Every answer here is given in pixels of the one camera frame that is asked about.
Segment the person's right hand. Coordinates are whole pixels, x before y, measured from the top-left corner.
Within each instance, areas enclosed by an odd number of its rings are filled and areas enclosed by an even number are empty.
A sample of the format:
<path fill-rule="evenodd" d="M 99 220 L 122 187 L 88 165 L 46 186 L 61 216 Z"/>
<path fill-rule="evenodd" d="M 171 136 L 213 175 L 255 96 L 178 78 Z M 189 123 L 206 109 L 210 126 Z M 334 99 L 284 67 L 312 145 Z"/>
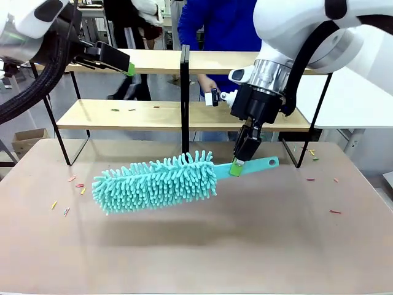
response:
<path fill-rule="evenodd" d="M 197 79 L 203 93 L 210 93 L 212 89 L 218 89 L 216 82 L 205 74 L 198 74 Z"/>

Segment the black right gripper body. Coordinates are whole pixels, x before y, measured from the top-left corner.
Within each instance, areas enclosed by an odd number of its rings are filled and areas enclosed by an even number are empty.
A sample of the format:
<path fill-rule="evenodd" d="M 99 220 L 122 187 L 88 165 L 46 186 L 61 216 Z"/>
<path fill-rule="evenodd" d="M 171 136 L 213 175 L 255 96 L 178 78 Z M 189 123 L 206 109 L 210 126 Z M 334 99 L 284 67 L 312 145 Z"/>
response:
<path fill-rule="evenodd" d="M 254 124 L 273 124 L 282 106 L 280 95 L 268 94 L 243 84 L 238 89 L 231 115 L 240 120 L 251 118 Z"/>

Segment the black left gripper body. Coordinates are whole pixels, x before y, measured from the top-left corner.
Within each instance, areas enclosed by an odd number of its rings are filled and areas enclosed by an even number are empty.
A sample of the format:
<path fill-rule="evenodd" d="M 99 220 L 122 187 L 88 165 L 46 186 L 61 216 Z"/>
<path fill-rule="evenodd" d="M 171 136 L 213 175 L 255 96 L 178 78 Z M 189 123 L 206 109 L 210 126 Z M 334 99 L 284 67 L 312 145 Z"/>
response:
<path fill-rule="evenodd" d="M 62 55 L 66 64 L 76 63 L 75 57 L 91 57 L 88 48 L 92 42 L 80 38 L 82 13 L 73 4 L 61 1 L 44 1 L 34 10 L 34 16 L 44 23 L 50 23 L 34 62 L 40 65 L 51 64 Z"/>

